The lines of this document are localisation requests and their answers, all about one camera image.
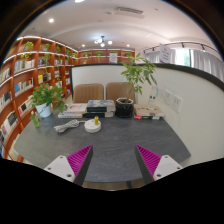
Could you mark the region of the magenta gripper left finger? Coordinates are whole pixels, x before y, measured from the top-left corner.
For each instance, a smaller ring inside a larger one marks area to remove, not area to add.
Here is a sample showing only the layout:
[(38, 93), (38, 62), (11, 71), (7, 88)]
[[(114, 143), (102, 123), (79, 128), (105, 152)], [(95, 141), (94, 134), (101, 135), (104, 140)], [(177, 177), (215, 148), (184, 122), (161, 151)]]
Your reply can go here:
[(93, 146), (86, 146), (69, 156), (58, 156), (45, 170), (82, 186), (93, 156)]

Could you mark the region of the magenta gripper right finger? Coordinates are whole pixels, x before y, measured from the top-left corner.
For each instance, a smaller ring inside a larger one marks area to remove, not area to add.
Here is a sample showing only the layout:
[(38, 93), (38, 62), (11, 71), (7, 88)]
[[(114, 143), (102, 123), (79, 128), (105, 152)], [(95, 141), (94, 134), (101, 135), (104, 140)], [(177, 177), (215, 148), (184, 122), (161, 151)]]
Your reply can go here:
[(140, 145), (135, 147), (135, 155), (145, 184), (182, 169), (182, 166), (169, 155), (160, 156)]

